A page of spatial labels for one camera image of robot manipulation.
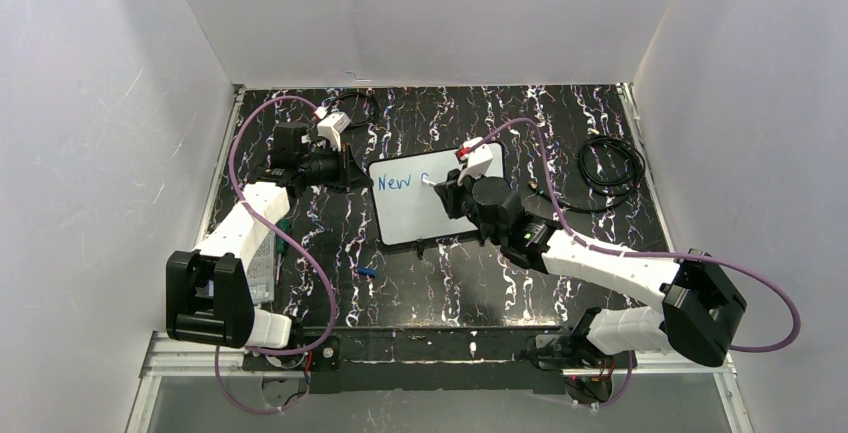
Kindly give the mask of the white whiteboard black frame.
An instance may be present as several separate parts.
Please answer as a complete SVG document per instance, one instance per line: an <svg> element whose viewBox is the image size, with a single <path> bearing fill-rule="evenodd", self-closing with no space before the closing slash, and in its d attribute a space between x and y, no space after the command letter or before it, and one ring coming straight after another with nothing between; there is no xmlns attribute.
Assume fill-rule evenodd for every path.
<svg viewBox="0 0 848 433"><path fill-rule="evenodd" d="M441 183L460 164L453 149L381 159L367 167L378 237L387 247L476 231L465 218L450 219L421 178Z"/></svg>

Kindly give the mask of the blue marker cap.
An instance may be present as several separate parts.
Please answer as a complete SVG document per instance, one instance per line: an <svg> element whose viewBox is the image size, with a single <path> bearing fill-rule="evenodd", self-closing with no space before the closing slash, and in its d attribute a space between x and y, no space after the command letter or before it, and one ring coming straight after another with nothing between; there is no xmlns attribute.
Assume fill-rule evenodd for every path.
<svg viewBox="0 0 848 433"><path fill-rule="evenodd" d="M356 272L357 272L358 275L361 275L361 276L365 276L365 277L369 277L369 278L375 278L376 277L376 272L371 268L357 267Z"/></svg>

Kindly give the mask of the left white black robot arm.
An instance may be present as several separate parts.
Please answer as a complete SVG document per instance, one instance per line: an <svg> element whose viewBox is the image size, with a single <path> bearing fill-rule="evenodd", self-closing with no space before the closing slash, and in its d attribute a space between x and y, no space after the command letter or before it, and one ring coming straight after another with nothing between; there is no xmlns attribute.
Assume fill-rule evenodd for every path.
<svg viewBox="0 0 848 433"><path fill-rule="evenodd" d="M349 120L332 114L317 125L284 122L273 134L269 163L249 176L238 203L191 251L166 263L166 331L170 338L230 348L282 349L291 318L255 306L247 270L269 234L307 188L348 193L372 186L341 139Z"/></svg>

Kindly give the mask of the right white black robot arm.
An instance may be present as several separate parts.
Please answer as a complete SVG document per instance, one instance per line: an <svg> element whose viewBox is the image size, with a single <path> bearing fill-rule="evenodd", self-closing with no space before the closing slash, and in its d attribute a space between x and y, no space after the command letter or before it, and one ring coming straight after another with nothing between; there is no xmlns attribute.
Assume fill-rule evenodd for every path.
<svg viewBox="0 0 848 433"><path fill-rule="evenodd" d="M562 340L605 357L626 351L673 351L707 367L725 361L747 303L705 254L672 259L566 231L525 209L505 179L482 176L432 186L451 219L465 218L512 264L577 278L640 302L638 308L586 311Z"/></svg>

